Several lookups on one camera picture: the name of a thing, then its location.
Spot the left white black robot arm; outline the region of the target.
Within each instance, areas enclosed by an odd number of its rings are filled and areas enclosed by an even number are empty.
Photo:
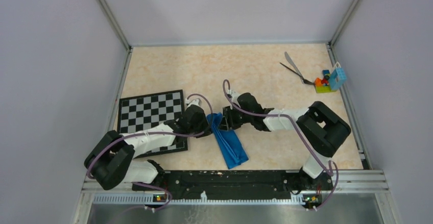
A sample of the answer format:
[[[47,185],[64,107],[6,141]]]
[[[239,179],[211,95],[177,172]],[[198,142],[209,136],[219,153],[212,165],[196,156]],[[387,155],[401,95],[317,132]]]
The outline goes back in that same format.
[[[104,190],[116,187],[129,174],[134,158],[161,147],[179,143],[183,138],[210,133],[205,111],[189,105],[180,117],[132,134],[107,132],[84,161],[86,175]]]

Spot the blue satin napkin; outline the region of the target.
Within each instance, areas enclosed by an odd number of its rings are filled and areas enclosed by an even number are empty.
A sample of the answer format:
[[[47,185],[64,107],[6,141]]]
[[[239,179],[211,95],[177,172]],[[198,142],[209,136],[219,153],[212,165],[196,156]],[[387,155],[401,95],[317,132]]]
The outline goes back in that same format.
[[[208,114],[206,119],[211,125],[211,131],[214,134],[227,168],[233,169],[247,162],[249,157],[235,131],[219,129],[223,120],[222,113]]]

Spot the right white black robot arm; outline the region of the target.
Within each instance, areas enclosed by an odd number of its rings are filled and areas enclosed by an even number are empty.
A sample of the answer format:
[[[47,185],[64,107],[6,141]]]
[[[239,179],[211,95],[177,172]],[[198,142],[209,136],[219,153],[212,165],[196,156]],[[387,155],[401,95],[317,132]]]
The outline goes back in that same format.
[[[263,108],[249,92],[225,95],[230,103],[223,112],[224,130],[235,130],[249,123],[256,130],[274,132],[294,130],[310,152],[302,166],[299,182],[305,189],[314,189],[320,183],[320,174],[332,176],[332,157],[351,134],[350,126],[323,102],[316,101],[304,113]]]

